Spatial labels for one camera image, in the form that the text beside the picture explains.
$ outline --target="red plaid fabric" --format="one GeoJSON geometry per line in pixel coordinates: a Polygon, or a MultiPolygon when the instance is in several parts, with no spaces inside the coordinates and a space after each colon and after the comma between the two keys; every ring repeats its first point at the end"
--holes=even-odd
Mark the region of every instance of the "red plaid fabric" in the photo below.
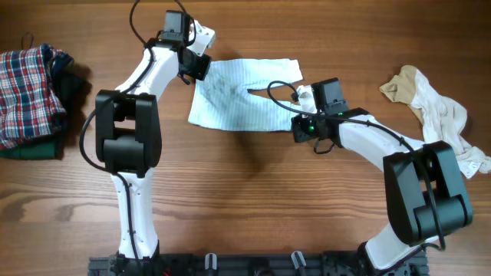
{"type": "Polygon", "coordinates": [[[55,63],[66,57],[71,59],[48,44],[0,56],[0,150],[60,130],[66,111],[51,76],[55,63]]]}

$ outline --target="black metal base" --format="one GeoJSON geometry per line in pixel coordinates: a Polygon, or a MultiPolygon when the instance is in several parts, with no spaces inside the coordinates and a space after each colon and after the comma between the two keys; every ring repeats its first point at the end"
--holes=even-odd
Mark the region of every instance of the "black metal base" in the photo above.
{"type": "MultiPolygon", "coordinates": [[[[325,252],[321,255],[304,255],[305,273],[302,276],[361,276],[379,275],[366,268],[363,258],[356,251],[325,252]]],[[[250,255],[218,256],[218,270],[210,273],[205,270],[205,258],[194,255],[160,255],[160,264],[167,276],[300,276],[295,270],[290,255],[250,255]]],[[[134,274],[134,271],[117,273],[114,265],[117,256],[91,258],[88,276],[116,276],[134,274]]],[[[156,270],[149,269],[147,274],[154,275],[156,270]]],[[[428,261],[425,251],[421,251],[399,268],[383,273],[384,276],[427,276],[428,261]]]]}

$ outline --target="dark green fabric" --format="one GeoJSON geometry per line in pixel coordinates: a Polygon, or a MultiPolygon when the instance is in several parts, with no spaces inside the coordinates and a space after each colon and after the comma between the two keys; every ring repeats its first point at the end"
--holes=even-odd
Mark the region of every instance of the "dark green fabric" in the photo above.
{"type": "MultiPolygon", "coordinates": [[[[63,108],[67,111],[67,118],[70,117],[74,100],[87,82],[78,76],[62,71],[53,80],[53,90],[60,100],[63,108]]],[[[57,159],[63,151],[64,135],[68,128],[68,121],[65,119],[63,130],[53,136],[43,137],[42,139],[31,141],[29,144],[20,145],[14,149],[0,151],[0,157],[9,159],[23,160],[43,160],[57,159]]]]}

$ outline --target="plaid shirt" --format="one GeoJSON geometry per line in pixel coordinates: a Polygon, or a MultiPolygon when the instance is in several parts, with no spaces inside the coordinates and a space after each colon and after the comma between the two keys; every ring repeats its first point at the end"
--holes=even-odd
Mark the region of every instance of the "plaid shirt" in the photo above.
{"type": "Polygon", "coordinates": [[[61,129],[66,111],[51,77],[71,61],[48,44],[0,55],[0,150],[61,129]]]}

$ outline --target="wooden table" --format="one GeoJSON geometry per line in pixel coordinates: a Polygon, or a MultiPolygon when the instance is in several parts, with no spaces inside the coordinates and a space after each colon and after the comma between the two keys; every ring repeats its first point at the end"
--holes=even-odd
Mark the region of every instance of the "wooden table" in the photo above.
{"type": "MultiPolygon", "coordinates": [[[[0,52],[30,31],[91,69],[92,91],[72,120],[80,128],[100,89],[133,72],[142,46],[128,25],[131,1],[0,1],[0,52]]],[[[311,84],[338,77],[350,107],[422,139],[409,108],[378,88],[412,64],[468,112],[464,137],[491,154],[491,3],[459,1],[213,1],[185,6],[216,30],[209,55],[298,59],[311,84]]],[[[162,28],[170,1],[144,1],[144,38],[162,28]]],[[[346,149],[317,156],[290,133],[228,133],[187,123],[193,85],[173,80],[159,102],[163,155],[153,210],[162,252],[204,254],[353,250],[387,224],[383,175],[346,149]]],[[[289,90],[278,95],[288,99],[289,90]]],[[[82,160],[77,134],[62,161],[0,160],[0,275],[83,275],[89,256],[117,250],[120,229],[109,175],[82,160]]],[[[86,147],[94,154],[94,125],[86,147]]],[[[433,275],[491,269],[491,178],[467,180],[474,222],[429,250],[433,275]]]]}

